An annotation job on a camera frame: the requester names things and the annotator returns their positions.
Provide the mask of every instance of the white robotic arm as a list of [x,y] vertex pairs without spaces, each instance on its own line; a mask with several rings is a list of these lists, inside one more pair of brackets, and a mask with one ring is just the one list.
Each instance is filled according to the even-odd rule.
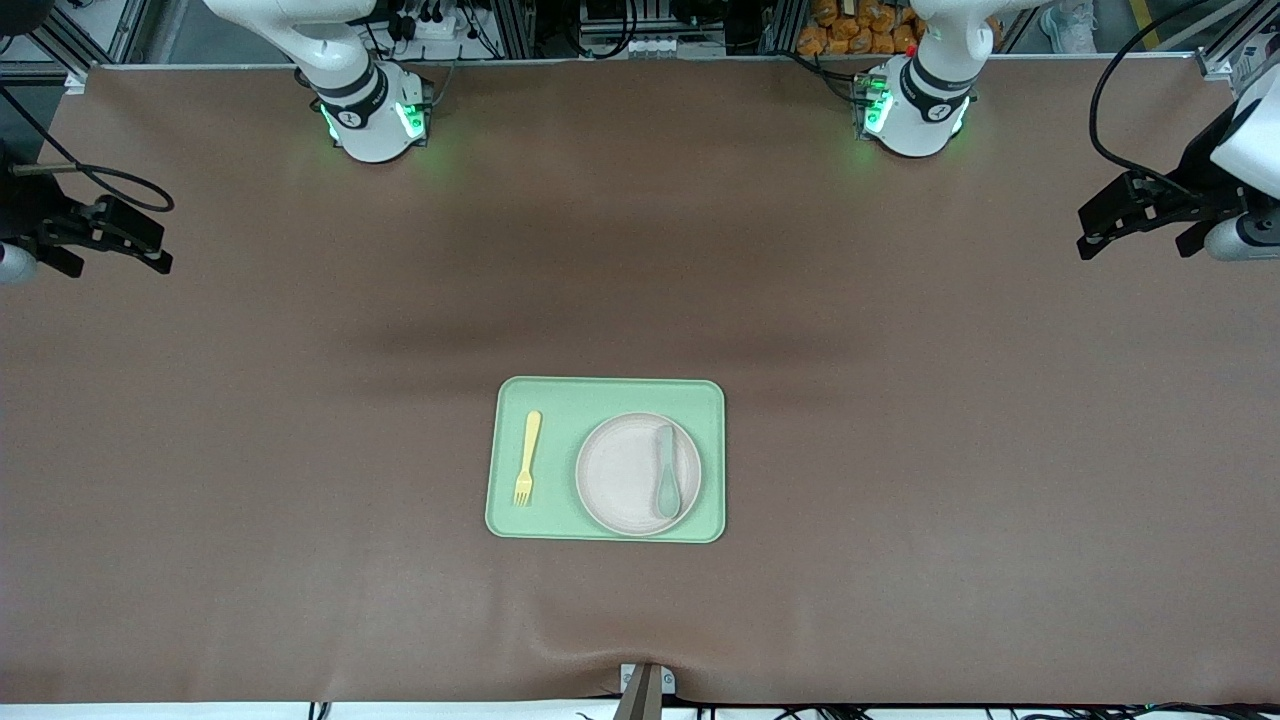
[[1245,211],[1215,225],[1204,250],[1219,260],[1280,258],[1280,65],[1236,100],[1210,160],[1262,197],[1245,193]]
[[223,19],[275,45],[320,96],[329,133],[365,163],[383,163],[426,138],[430,99],[422,78],[374,60],[347,22],[375,0],[205,0]]
[[1043,0],[913,0],[929,24],[911,58],[896,55],[870,70],[884,78],[874,101],[859,110],[863,131],[909,158],[933,155],[960,129],[969,90],[991,56],[987,18]]

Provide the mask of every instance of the black cable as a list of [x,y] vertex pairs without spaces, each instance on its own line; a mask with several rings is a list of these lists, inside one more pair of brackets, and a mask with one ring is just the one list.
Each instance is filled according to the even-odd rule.
[[762,33],[762,35],[756,35],[751,40],[744,40],[742,42],[712,42],[712,45],[714,45],[717,47],[723,47],[726,50],[733,50],[736,47],[746,47],[748,45],[758,45],[760,42],[760,40],[763,40],[763,38],[764,38],[764,35]]
[[[841,92],[841,90],[838,87],[836,87],[835,85],[831,85],[831,82],[832,82],[833,78],[829,74],[827,74],[827,70],[824,70],[822,68],[822,65],[818,63],[818,56],[817,55],[813,56],[813,64],[818,68],[818,74],[822,77],[822,83],[827,86],[827,90],[829,90],[832,92],[832,95],[835,95],[836,97],[840,97],[841,100],[844,100],[845,102],[849,102],[850,105],[858,105],[859,104],[858,100],[854,100],[852,95],[846,95],[845,92]],[[852,79],[845,81],[844,78],[841,78],[841,82],[852,82]]]
[[[111,195],[128,202],[129,205],[133,205],[134,208],[141,208],[142,210],[151,210],[152,213],[168,213],[169,210],[174,209],[173,196],[169,195],[169,192],[165,191],[165,188],[160,187],[159,184],[146,178],[141,178],[133,173],[127,173],[124,170],[116,170],[114,168],[104,168],[101,165],[86,165],[84,163],[81,163],[79,160],[76,159],[74,155],[70,154],[69,150],[63,147],[61,142],[58,142],[58,140],[52,135],[49,135],[49,131],[45,129],[45,126],[40,124],[40,120],[32,117],[32,114],[28,113],[27,109],[22,106],[22,102],[18,102],[18,99],[14,97],[12,92],[9,92],[9,88],[0,86],[0,95],[3,95],[4,99],[10,105],[13,105],[13,109],[17,110],[19,115],[22,115],[22,119],[27,120],[27,124],[33,127],[36,132],[38,132],[40,136],[45,138],[45,142],[51,145],[54,150],[58,151],[59,155],[65,158],[68,163],[76,165],[77,170],[83,173],[84,177],[87,177],[88,179],[97,183],[97,186],[101,187],[102,190],[110,192]],[[164,204],[155,205],[151,202],[145,202],[142,200],[138,200],[137,197],[133,197],[131,195],[127,195],[116,190],[114,186],[111,186],[99,176],[110,176],[124,181],[129,181],[134,184],[140,184],[150,190],[151,192],[156,193],[161,200],[164,200]]]
[[[698,715],[703,717],[703,711],[710,711],[712,717],[717,708],[721,707],[749,707],[739,705],[716,705],[716,703],[698,703]],[[782,706],[780,710],[781,715],[777,715],[772,720],[795,720],[801,717],[801,712],[813,711],[820,720],[873,720],[868,714],[869,710],[878,707],[872,705],[791,705]],[[884,707],[918,707],[918,706],[884,706]],[[1111,706],[1041,706],[1037,712],[1028,715],[1019,715],[1016,708],[1011,706],[998,705],[998,706],[964,706],[968,708],[982,710],[987,716],[987,720],[995,720],[992,710],[1001,710],[1009,712],[1010,720],[1036,720],[1036,719],[1053,719],[1053,720],[1137,720],[1151,712],[1194,712],[1198,715],[1208,715],[1219,720],[1271,720],[1267,715],[1280,715],[1280,706],[1277,705],[1192,705],[1185,702],[1166,702],[1162,705],[1111,705]],[[1060,712],[1061,715],[1052,715],[1052,712]]]
[[374,44],[374,53],[378,54],[378,59],[379,60],[387,60],[388,55],[383,50],[383,44],[378,42],[378,36],[374,35],[374,28],[369,26],[369,20],[365,20],[365,32],[369,33],[369,40],[370,40],[370,42]]
[[1032,8],[1030,15],[1027,17],[1027,22],[1023,23],[1023,27],[1018,28],[1018,35],[1011,38],[1005,38],[1004,53],[1006,55],[1012,53],[1014,49],[1018,47],[1018,44],[1023,41],[1023,36],[1027,35],[1027,28],[1032,27],[1032,23],[1036,22],[1036,15],[1039,14],[1039,8]]
[[1153,169],[1151,169],[1151,168],[1148,168],[1146,165],[1140,165],[1138,163],[1134,163],[1133,160],[1129,160],[1128,158],[1121,158],[1120,155],[1116,155],[1115,152],[1107,150],[1106,146],[1102,145],[1102,140],[1098,138],[1098,102],[1102,100],[1102,91],[1103,91],[1103,88],[1106,88],[1107,81],[1111,79],[1111,74],[1115,73],[1116,67],[1120,64],[1120,60],[1124,60],[1124,56],[1128,55],[1129,51],[1134,49],[1134,46],[1137,46],[1139,42],[1142,42],[1143,37],[1147,37],[1148,35],[1151,35],[1152,31],[1155,31],[1160,26],[1167,23],[1169,20],[1176,18],[1178,15],[1181,15],[1187,10],[1190,10],[1193,8],[1198,8],[1198,6],[1201,6],[1201,5],[1203,5],[1204,3],[1208,3],[1208,1],[1210,0],[1192,0],[1187,5],[1183,5],[1181,8],[1178,8],[1176,10],[1172,10],[1170,13],[1166,13],[1166,14],[1161,15],[1160,18],[1157,18],[1157,19],[1152,20],[1151,23],[1148,23],[1147,27],[1139,29],[1138,35],[1134,35],[1133,37],[1130,37],[1129,41],[1125,42],[1123,47],[1120,47],[1120,51],[1116,53],[1115,58],[1112,58],[1111,61],[1107,63],[1106,69],[1102,70],[1102,77],[1098,78],[1097,87],[1093,88],[1093,99],[1089,100],[1089,142],[1093,143],[1093,149],[1097,150],[1098,155],[1102,155],[1105,159],[1107,159],[1111,163],[1115,163],[1116,165],[1120,165],[1121,168],[1126,168],[1129,170],[1134,170],[1137,173],[1142,173],[1143,176],[1146,176],[1148,178],[1157,179],[1157,181],[1165,183],[1166,186],[1169,186],[1170,188],[1172,188],[1172,190],[1175,190],[1178,192],[1181,192],[1183,195],[1185,195],[1185,196],[1188,196],[1188,197],[1190,197],[1190,199],[1193,199],[1196,201],[1199,201],[1199,199],[1201,199],[1199,193],[1192,192],[1192,191],[1187,190],[1185,187],[1183,187],[1178,182],[1170,179],[1167,176],[1165,176],[1162,173],[1157,173],[1156,170],[1153,170]]
[[778,50],[778,51],[776,51],[773,54],[774,55],[782,55],[783,58],[791,58],[792,60],[795,60],[796,63],[799,63],[801,68],[804,68],[804,69],[809,70],[810,73],[813,73],[813,74],[818,76],[819,78],[822,78],[822,82],[823,82],[823,85],[827,86],[827,90],[829,90],[832,92],[832,95],[835,95],[836,97],[840,97],[845,102],[850,102],[850,104],[858,105],[858,106],[863,106],[863,105],[868,104],[867,100],[859,100],[856,97],[852,97],[851,95],[847,95],[847,94],[842,92],[837,86],[832,85],[832,82],[852,83],[854,82],[854,76],[849,74],[849,73],[837,73],[835,70],[828,70],[827,68],[823,68],[822,64],[818,61],[818,56],[817,55],[814,55],[813,56],[813,61],[810,61],[810,60],[805,59],[804,55],[799,55],[799,54],[792,53],[790,50]]
[[480,15],[476,13],[476,8],[471,4],[471,0],[462,0],[458,5],[462,8],[463,17],[467,18],[467,24],[476,31],[480,45],[493,55],[494,60],[500,60],[502,53],[498,53],[498,45],[489,37],[489,32],[485,31],[484,23],[480,22]]
[[573,37],[573,28],[581,27],[581,23],[576,17],[571,14],[572,6],[576,5],[575,0],[566,0],[562,14],[564,17],[564,40],[568,41],[568,46],[573,49],[580,58],[591,58],[594,60],[608,60],[621,54],[623,50],[631,46],[631,41],[636,38],[636,32],[640,29],[640,8],[636,5],[636,0],[627,0],[627,8],[631,10],[631,28],[627,29],[627,14],[626,9],[622,12],[622,36],[618,37],[618,44],[613,46],[612,50],[604,55],[596,55],[585,47]]

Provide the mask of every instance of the power strip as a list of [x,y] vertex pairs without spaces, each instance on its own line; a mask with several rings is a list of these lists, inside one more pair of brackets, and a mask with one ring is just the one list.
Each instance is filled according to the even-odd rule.
[[453,40],[457,32],[458,18],[453,14],[444,15],[444,20],[438,23],[417,20],[417,40]]

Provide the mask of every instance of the brown paper sheet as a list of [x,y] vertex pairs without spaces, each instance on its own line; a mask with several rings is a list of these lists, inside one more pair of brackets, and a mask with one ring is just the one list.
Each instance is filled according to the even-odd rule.
[[[1280,700],[1280,264],[1076,259],[1101,69],[913,161],[787,63],[463,68],[380,167],[287,72],[95,72],[54,131],[177,260],[4,291],[0,700]],[[1103,132],[1228,101],[1135,60]],[[522,373],[718,382],[723,538],[492,537]]]

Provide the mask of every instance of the yellow fork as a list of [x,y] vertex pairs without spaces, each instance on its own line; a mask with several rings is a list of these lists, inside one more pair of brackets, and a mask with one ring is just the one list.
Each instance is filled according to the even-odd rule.
[[534,446],[538,445],[538,430],[543,427],[543,414],[538,410],[529,413],[525,418],[525,459],[520,464],[520,474],[516,475],[515,503],[520,507],[529,505],[529,496],[534,493]]

